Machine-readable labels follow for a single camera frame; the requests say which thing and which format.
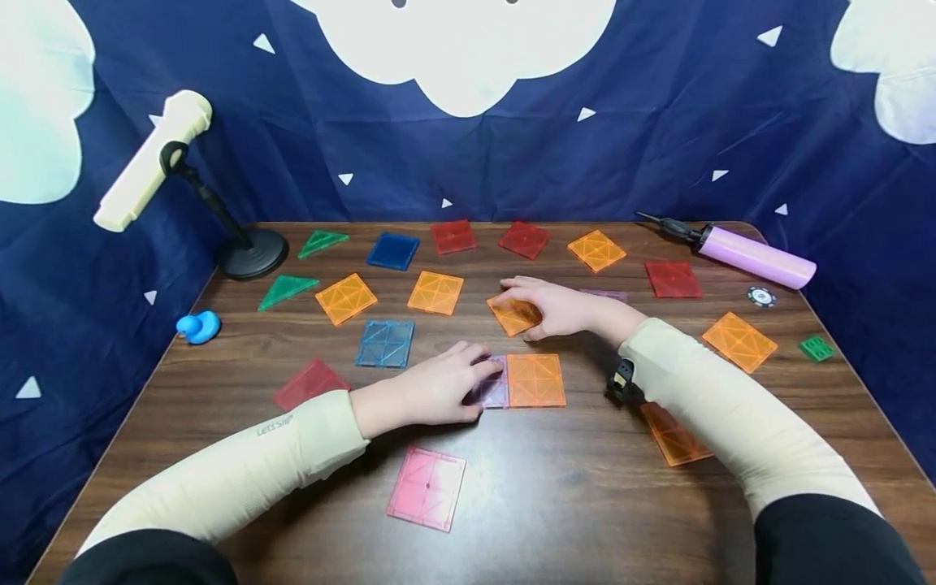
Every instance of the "black round base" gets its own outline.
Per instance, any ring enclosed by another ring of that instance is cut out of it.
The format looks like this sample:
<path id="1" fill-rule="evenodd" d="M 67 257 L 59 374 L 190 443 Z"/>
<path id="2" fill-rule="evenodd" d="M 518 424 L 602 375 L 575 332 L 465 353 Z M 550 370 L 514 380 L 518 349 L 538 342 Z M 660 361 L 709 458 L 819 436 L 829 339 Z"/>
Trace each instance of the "black round base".
<path id="1" fill-rule="evenodd" d="M 244 250 L 237 240 L 231 240 L 218 255 L 218 269 L 231 280 L 254 280 L 275 271 L 289 256 L 289 244 L 278 232 L 269 229 L 245 229 L 254 243 Z"/>

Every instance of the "microphone stand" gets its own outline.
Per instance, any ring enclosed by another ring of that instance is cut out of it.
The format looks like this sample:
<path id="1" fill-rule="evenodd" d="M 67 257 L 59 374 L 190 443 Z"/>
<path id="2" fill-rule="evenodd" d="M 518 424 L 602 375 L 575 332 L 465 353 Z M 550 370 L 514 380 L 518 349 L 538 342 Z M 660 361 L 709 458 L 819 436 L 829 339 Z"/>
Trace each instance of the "microphone stand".
<path id="1" fill-rule="evenodd" d="M 229 279 L 246 281 L 261 278 L 275 271 L 289 255 L 285 238 L 271 229 L 238 225 L 224 201 L 198 176 L 198 171 L 185 162 L 188 145 L 173 140 L 159 153 L 159 166 L 166 176 L 178 175 L 195 190 L 196 195 L 212 210 L 221 225 L 231 234 L 217 256 L 218 269 Z"/>

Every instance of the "person's left hand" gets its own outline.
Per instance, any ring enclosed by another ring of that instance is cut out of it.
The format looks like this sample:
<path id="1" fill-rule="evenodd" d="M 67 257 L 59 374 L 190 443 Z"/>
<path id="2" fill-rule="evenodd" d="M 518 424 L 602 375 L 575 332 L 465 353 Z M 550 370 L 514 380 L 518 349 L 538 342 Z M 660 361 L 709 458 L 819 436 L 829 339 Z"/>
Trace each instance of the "person's left hand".
<path id="1" fill-rule="evenodd" d="M 498 362 L 479 361 L 489 354 L 484 345 L 458 342 L 395 378 L 351 392 L 361 435 L 370 439 L 406 425 L 477 420 L 481 405 L 462 402 L 478 382 L 502 370 Z"/>

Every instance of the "blue magnetic tile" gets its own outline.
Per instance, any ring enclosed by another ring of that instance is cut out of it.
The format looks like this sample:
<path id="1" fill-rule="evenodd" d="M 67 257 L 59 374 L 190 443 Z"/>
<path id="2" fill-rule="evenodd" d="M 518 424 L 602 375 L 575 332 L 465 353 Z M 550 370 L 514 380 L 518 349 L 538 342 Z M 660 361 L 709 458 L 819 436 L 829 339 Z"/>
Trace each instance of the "blue magnetic tile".
<path id="1" fill-rule="evenodd" d="M 416 255 L 419 239 L 384 232 L 373 245 L 367 263 L 371 266 L 406 271 Z"/>
<path id="2" fill-rule="evenodd" d="M 368 321 L 360 338 L 355 365 L 405 368 L 415 327 L 413 321 Z"/>

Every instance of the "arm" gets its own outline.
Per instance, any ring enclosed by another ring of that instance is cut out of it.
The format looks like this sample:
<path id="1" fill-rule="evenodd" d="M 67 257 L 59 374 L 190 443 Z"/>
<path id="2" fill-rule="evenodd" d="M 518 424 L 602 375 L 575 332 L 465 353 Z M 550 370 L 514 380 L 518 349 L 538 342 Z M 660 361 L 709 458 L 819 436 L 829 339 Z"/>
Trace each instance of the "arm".
<path id="1" fill-rule="evenodd" d="M 704 443 L 738 479 L 754 519 L 771 503 L 827 494 L 880 514 L 841 456 L 750 376 L 692 337 L 614 299 L 517 277 L 499 300 L 537 305 L 528 340 L 591 330 L 635 365 L 635 383 Z"/>
<path id="2" fill-rule="evenodd" d="M 208 446 L 128 493 L 78 554 L 144 529 L 216 542 L 289 492 L 360 456 L 379 434 L 410 424 L 471 422 L 481 408 L 463 406 L 462 400 L 501 368 L 475 363 L 487 354 L 481 345 L 459 342 L 396 378 L 350 393 L 334 390 Z"/>

